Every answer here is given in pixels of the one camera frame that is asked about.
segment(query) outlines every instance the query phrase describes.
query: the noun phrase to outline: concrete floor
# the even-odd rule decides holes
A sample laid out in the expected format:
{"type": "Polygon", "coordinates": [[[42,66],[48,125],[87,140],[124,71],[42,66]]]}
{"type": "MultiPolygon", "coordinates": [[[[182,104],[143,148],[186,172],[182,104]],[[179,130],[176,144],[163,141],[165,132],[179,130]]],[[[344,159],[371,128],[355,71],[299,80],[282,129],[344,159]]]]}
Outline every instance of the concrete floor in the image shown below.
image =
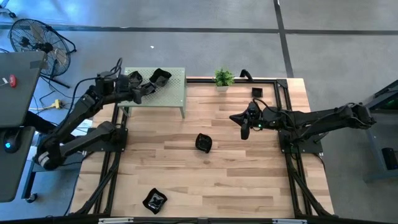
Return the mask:
{"type": "MultiPolygon", "coordinates": [[[[279,2],[286,29],[398,30],[398,2],[394,0],[279,2]]],[[[272,0],[119,0],[117,4],[100,0],[10,0],[7,7],[20,18],[74,26],[278,28],[272,0]]],[[[0,21],[12,22],[12,19],[0,16],[0,21]]],[[[0,47],[11,50],[7,32],[0,30],[0,47]]],[[[82,78],[110,69],[119,57],[123,57],[123,67],[185,67],[191,76],[212,76],[222,66],[236,75],[245,68],[254,77],[287,76],[278,34],[84,31],[62,34],[78,48],[69,70],[59,77],[72,86],[82,78]]],[[[362,101],[398,78],[395,35],[287,35],[287,45],[294,77],[304,78],[312,110],[362,101]]],[[[89,84],[84,83],[78,95],[89,84]]],[[[59,90],[72,95],[71,90],[62,87],[59,90]]],[[[40,81],[36,98],[48,92],[48,85],[40,81]]],[[[70,101],[54,93],[44,103],[50,104],[57,98],[70,101]]],[[[52,110],[41,116],[60,122],[65,114],[66,110],[52,110]]],[[[363,176],[372,172],[374,164],[364,131],[333,131],[322,144],[335,213],[345,218],[397,223],[398,180],[363,182],[363,176]]],[[[43,175],[34,185],[42,200],[28,204],[17,195],[15,201],[0,204],[0,220],[65,212],[76,175],[70,172],[43,175]],[[50,187],[43,187],[57,185],[61,179],[69,184],[58,185],[56,193],[50,187]]]]}

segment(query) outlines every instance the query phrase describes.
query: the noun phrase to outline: pegboard table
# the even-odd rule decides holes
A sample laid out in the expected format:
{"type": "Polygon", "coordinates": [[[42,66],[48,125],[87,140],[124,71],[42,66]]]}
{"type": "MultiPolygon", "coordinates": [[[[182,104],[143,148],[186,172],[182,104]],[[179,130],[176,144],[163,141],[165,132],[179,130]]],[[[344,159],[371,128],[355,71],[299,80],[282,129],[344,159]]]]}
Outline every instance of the pegboard table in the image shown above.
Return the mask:
{"type": "MultiPolygon", "coordinates": [[[[142,75],[142,84],[149,82],[149,78],[154,74],[158,68],[125,68],[124,74],[128,75],[131,72],[138,71],[142,75]]],[[[160,68],[172,74],[166,86],[156,88],[156,92],[143,96],[140,105],[133,101],[123,101],[118,106],[126,111],[124,107],[168,107],[180,108],[182,118],[185,118],[185,105],[186,105],[186,89],[187,79],[185,76],[185,68],[160,68]]]]}

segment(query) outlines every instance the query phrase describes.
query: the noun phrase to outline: wooden tabletop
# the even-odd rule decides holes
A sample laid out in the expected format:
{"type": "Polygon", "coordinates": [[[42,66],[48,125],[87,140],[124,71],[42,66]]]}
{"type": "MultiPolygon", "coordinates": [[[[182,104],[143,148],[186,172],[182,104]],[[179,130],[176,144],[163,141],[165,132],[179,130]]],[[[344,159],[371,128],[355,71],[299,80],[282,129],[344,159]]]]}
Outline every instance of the wooden tabletop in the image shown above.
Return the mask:
{"type": "MultiPolygon", "coordinates": [[[[291,78],[288,84],[293,110],[309,112],[303,80],[291,78]]],[[[228,118],[247,108],[255,86],[263,89],[267,104],[275,105],[269,84],[235,84],[226,93],[217,92],[214,84],[188,84],[185,119],[178,108],[134,108],[127,121],[129,137],[120,161],[112,216],[154,216],[142,201],[156,188],[168,198],[157,217],[293,217],[276,131],[251,131],[243,141],[240,127],[228,118]],[[213,139],[209,154],[195,148],[198,133],[213,139]]],[[[112,112],[113,105],[105,106],[94,117],[94,125],[110,121],[112,112]]],[[[96,152],[84,161],[71,212],[97,187],[103,156],[96,152]]],[[[333,213],[319,158],[302,157],[309,189],[333,213]]],[[[102,207],[108,188],[104,192],[102,207]]],[[[301,191],[298,194],[304,211],[301,191]]]]}

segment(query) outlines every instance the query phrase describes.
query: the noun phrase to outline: small plant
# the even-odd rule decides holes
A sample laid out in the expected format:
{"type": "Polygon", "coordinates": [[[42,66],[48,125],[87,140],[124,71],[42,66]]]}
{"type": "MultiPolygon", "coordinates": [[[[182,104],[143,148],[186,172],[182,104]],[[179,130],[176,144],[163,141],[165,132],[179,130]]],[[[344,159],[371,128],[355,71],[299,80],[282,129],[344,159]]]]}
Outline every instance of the small plant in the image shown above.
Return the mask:
{"type": "Polygon", "coordinates": [[[216,70],[216,86],[229,86],[234,83],[234,75],[228,70],[216,70]]]}

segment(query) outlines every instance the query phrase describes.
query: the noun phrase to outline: electric fan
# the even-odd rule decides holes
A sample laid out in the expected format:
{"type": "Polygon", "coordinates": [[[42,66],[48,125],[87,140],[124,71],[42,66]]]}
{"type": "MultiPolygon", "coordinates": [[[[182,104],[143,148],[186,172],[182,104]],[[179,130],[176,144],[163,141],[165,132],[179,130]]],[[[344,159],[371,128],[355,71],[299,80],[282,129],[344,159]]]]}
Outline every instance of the electric fan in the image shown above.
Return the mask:
{"type": "Polygon", "coordinates": [[[76,52],[73,42],[51,26],[34,19],[16,21],[11,27],[9,38],[16,52],[44,51],[47,54],[47,66],[43,67],[41,73],[49,77],[64,74],[70,65],[70,54],[76,52]],[[72,51],[69,51],[65,40],[73,45],[72,51]]]}

